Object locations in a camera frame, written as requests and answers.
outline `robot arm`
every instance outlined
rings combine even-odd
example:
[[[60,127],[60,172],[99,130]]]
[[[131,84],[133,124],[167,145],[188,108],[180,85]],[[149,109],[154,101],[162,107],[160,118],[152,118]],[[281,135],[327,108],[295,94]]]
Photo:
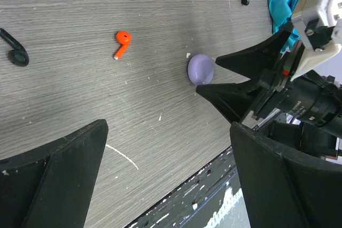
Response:
[[[291,17],[305,50],[291,81],[342,49],[342,0],[299,0]]]

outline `white scratch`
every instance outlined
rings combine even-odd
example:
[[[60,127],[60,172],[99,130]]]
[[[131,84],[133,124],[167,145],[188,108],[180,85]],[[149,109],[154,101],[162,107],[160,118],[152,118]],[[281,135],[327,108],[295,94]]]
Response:
[[[27,97],[26,115],[28,113],[28,109],[30,109],[30,106],[29,106],[29,98]]]
[[[159,224],[163,219],[165,219],[167,216],[169,215],[169,213],[167,213],[165,216],[163,216],[162,218],[160,218],[156,224]]]
[[[127,104],[129,107],[132,107],[130,104],[128,104],[125,100],[123,100],[120,96],[117,96],[121,101],[123,101],[125,104]],[[137,114],[139,114],[139,116],[141,116],[141,114],[136,110],[136,109],[134,109],[133,107],[132,107],[132,109],[137,113]]]
[[[109,90],[109,92],[112,92],[112,90],[110,90],[109,89],[109,87],[107,87],[104,83],[102,83],[102,82],[99,82],[101,85],[103,85],[106,89],[108,89]]]
[[[153,129],[153,131],[156,133],[156,135],[158,134],[157,131],[154,129],[154,127],[152,125],[149,124],[149,126]]]
[[[134,223],[134,224],[132,224],[130,227],[128,227],[128,228],[133,228],[135,225],[136,225],[137,223]]]
[[[139,170],[138,166],[135,165],[135,163],[129,158],[127,157],[126,155],[124,155],[123,153],[121,153],[120,151],[118,151],[117,149],[115,149],[114,147],[110,146],[109,144],[106,144],[106,147],[114,150],[115,152],[119,153],[121,156],[123,156],[124,158],[126,158],[126,160],[128,160],[130,163],[132,163],[134,165],[134,167]]]

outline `black mount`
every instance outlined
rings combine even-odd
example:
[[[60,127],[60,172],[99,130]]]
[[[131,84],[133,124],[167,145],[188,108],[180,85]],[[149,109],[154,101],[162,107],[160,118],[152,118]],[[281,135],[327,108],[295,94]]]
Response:
[[[342,88],[335,85],[335,78],[321,77],[313,70],[291,81],[305,50],[302,42],[297,41],[291,52],[281,53],[292,31],[293,24],[288,22],[264,42],[216,59],[219,66],[250,80],[240,84],[199,85],[196,92],[211,102],[229,123],[242,123],[250,112],[257,120],[266,119],[278,108],[279,114],[289,113],[307,123],[306,131],[329,135],[323,136],[329,138],[326,144],[317,136],[312,144],[319,147],[310,146],[310,151],[304,152],[314,156],[341,155],[331,142],[342,137]],[[308,149],[300,145],[295,148]]]

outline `purple egg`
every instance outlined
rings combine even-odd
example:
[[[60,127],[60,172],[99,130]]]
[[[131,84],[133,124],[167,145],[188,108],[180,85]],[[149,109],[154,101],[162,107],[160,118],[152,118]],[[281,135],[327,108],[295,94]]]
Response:
[[[214,76],[214,65],[207,55],[197,54],[191,58],[188,65],[188,76],[195,85],[209,84]]]

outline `table surface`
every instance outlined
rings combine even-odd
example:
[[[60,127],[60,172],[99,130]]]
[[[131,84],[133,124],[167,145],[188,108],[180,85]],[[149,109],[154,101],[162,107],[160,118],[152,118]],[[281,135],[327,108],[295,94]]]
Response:
[[[0,40],[0,159],[106,119],[112,148],[85,224],[103,228],[125,226],[230,145],[229,123],[188,80],[187,53],[215,59],[271,35],[267,0],[0,0],[0,27],[30,56],[11,64]],[[132,41],[114,60],[119,30]],[[243,79],[215,67],[214,83]]]

